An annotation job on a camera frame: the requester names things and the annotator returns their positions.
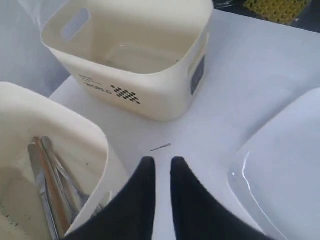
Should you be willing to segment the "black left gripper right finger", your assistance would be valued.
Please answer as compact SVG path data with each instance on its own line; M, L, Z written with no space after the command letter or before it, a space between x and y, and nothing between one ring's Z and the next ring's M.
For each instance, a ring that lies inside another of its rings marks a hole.
M178 240L268 240L228 211L202 185L186 160L176 156L170 169L171 208Z

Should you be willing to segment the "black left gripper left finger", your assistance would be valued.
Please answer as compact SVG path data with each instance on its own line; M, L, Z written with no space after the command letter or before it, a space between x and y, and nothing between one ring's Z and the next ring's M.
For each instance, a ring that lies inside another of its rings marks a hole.
M65 240L151 240L156 210L156 164L141 159L117 196Z

